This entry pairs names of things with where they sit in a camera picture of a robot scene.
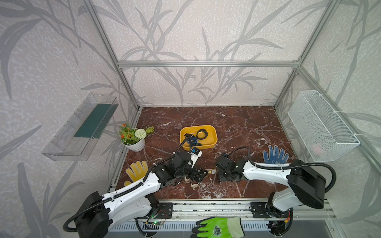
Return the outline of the blue translucent watch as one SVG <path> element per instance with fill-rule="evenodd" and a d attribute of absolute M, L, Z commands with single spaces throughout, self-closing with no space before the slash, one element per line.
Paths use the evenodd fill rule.
<path fill-rule="evenodd" d="M 199 146 L 198 138 L 196 136 L 190 136 L 190 146 Z"/>

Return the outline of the black strap watch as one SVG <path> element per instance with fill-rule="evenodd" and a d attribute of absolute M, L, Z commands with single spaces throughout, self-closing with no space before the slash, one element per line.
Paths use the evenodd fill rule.
<path fill-rule="evenodd" d="M 198 140 L 204 140 L 208 137 L 208 132 L 206 129 L 200 129 L 197 131 L 196 133 L 196 137 L 198 138 Z"/>

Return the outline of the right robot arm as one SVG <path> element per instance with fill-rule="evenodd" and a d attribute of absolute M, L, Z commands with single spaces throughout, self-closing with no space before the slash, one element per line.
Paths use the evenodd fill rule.
<path fill-rule="evenodd" d="M 231 161 L 230 153 L 221 154 L 216 168 L 221 181 L 262 180 L 286 186 L 282 191 L 271 193 L 265 211 L 278 217 L 292 208 L 305 205 L 323 209 L 324 197 L 335 185 L 335 169 L 325 163 L 305 163 L 301 160 L 288 162 L 289 154 L 278 146 L 269 146 L 263 151 L 264 162 L 259 163 L 249 156 Z"/>

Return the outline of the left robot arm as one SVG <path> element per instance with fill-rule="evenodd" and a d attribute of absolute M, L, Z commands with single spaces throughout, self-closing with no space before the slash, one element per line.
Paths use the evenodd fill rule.
<path fill-rule="evenodd" d="M 81 238 L 103 238 L 120 224 L 151 216 L 159 209 L 154 193 L 185 177 L 203 180 L 207 170 L 195 165 L 201 156 L 202 151 L 196 147 L 178 147 L 169 158 L 152 165 L 143 178 L 113 192 L 90 194 L 77 213 L 65 221 L 63 230 Z"/>

